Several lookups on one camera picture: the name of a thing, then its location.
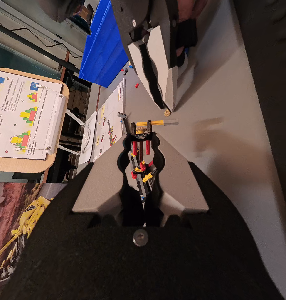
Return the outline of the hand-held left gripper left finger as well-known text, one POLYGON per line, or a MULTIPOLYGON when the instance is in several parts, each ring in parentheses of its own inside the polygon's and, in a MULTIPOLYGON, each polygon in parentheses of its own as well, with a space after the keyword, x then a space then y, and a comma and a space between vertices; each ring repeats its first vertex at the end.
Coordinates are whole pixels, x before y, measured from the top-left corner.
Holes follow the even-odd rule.
POLYGON ((73 212, 112 215, 123 226, 144 225, 140 193, 129 185, 126 176, 131 145, 131 135, 124 135, 93 163, 73 212))

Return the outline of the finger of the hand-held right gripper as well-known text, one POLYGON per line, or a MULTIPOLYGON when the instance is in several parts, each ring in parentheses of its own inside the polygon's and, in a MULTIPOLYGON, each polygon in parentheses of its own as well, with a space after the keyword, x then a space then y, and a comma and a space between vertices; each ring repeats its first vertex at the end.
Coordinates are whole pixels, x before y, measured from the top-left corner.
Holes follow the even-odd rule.
POLYGON ((152 60, 149 57, 147 43, 142 39, 131 43, 128 46, 133 66, 141 83, 149 93, 152 100, 160 108, 164 109, 162 94, 158 87, 158 80, 152 67, 152 60))
POLYGON ((156 68, 157 82, 162 100, 172 112, 177 94, 178 66, 169 67, 164 49, 161 28, 153 28, 147 43, 149 57, 156 68))

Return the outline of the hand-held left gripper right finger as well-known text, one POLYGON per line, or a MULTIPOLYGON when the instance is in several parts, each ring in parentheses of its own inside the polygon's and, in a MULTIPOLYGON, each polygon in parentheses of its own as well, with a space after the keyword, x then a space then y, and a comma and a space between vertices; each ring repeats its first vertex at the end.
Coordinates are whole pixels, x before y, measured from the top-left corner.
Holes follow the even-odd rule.
POLYGON ((146 226, 164 226, 172 215, 183 218, 187 214, 208 212, 188 160, 159 133, 152 133, 151 147, 156 172, 145 201, 146 226))

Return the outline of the long grey lego beam assembly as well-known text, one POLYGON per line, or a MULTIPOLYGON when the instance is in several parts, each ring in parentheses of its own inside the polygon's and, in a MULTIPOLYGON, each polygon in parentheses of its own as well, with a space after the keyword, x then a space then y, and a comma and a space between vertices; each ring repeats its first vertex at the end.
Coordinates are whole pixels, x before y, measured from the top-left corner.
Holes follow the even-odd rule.
MULTIPOLYGON (((123 131, 126 134, 130 134, 130 130, 126 126, 126 114, 119 113, 121 117, 123 131)), ((130 167, 131 167, 131 177, 137 183, 137 188, 141 197, 141 202, 144 203, 148 194, 152 191, 153 181, 152 178, 155 176, 157 169, 152 170, 153 161, 147 163, 145 160, 140 162, 139 159, 139 143, 137 143, 137 150, 135 150, 133 155, 133 141, 131 151, 129 152, 130 167)))

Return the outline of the short yellow lego axle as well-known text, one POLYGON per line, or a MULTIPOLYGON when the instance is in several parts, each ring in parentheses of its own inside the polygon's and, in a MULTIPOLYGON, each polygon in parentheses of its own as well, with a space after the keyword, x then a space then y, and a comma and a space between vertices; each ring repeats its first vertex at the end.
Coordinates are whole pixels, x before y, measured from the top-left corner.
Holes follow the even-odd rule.
POLYGON ((146 122, 137 122, 136 126, 137 127, 147 127, 148 123, 150 123, 151 126, 156 126, 156 125, 164 125, 164 121, 163 120, 159 120, 159 121, 146 121, 146 122))

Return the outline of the black lego fork red pins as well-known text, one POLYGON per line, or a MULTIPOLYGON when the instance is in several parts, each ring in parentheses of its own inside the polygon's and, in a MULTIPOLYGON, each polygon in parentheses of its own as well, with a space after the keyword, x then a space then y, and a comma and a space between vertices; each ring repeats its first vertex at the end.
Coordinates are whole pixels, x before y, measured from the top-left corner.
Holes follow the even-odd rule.
POLYGON ((139 143, 141 140, 145 143, 145 153, 146 155, 150 155, 150 145, 151 145, 151 139, 152 139, 152 126, 150 123, 148 123, 147 127, 145 127, 147 131, 144 134, 136 134, 136 123, 132 122, 130 125, 130 134, 134 137, 133 140, 133 155, 135 154, 135 150, 137 150, 137 143, 139 143))

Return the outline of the open lego instruction booklet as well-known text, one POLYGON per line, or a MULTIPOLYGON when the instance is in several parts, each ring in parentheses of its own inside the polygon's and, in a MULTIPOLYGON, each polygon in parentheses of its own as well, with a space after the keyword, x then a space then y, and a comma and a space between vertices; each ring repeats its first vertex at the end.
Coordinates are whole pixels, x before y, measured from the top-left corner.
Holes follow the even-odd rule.
POLYGON ((125 79, 104 102, 97 113, 93 162, 111 148, 123 135, 123 125, 119 113, 124 114, 125 79))

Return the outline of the lego box yellow car picture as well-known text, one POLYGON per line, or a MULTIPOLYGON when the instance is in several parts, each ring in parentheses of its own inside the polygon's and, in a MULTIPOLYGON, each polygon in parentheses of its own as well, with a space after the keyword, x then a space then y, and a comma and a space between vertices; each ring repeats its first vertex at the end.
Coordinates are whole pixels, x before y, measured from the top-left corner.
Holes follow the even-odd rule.
POLYGON ((0 294, 39 218, 65 183, 0 183, 0 294))

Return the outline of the person's right hand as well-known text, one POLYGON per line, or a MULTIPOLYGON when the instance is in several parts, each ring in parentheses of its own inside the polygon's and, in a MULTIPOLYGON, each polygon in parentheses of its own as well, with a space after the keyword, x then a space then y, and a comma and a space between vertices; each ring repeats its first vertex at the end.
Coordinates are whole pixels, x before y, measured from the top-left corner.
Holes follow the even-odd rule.
POLYGON ((207 5, 207 0, 178 0, 178 21, 198 19, 207 5))

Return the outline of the blue plastic bin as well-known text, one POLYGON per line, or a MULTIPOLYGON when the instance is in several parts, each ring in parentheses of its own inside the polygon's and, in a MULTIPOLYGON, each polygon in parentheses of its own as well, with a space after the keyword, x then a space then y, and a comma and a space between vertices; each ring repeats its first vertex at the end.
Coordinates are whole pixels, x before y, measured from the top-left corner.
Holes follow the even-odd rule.
POLYGON ((87 36, 79 78, 107 88, 129 61, 110 0, 101 0, 87 36))

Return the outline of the wooden board document stand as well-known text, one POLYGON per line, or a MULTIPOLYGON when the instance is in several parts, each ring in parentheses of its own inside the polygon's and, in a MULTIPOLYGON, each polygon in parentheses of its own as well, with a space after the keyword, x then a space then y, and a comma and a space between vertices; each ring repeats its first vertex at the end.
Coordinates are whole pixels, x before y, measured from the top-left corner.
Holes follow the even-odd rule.
POLYGON ((0 71, 7 72, 10 74, 15 74, 19 76, 25 76, 34 78, 36 80, 43 80, 48 83, 57 83, 62 85, 62 93, 64 102, 60 104, 59 111, 61 114, 57 114, 53 120, 56 121, 56 129, 54 134, 54 139, 57 140, 53 142, 51 154, 48 152, 46 160, 25 160, 20 158, 0 158, 0 172, 21 172, 21 173, 48 173, 49 168, 55 161, 57 149, 55 148, 59 144, 59 139, 61 137, 61 131, 63 126, 63 121, 65 113, 67 111, 67 104, 69 99, 69 88, 60 80, 56 80, 49 77, 44 77, 36 74, 31 74, 27 72, 21 72, 18 70, 13 70, 9 68, 0 68, 0 71))

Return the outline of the printed instruction sheet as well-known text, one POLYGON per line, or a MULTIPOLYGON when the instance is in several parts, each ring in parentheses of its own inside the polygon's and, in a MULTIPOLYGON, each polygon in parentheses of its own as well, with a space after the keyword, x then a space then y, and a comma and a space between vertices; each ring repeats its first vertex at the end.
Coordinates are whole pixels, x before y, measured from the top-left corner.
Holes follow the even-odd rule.
POLYGON ((63 84, 0 70, 0 157, 46 160, 63 84))

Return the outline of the black foam pad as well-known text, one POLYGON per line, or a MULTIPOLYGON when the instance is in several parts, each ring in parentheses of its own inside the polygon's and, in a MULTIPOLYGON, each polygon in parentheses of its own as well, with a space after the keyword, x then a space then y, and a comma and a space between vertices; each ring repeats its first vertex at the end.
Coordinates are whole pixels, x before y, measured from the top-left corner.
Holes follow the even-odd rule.
POLYGON ((286 1, 234 1, 286 200, 286 1))

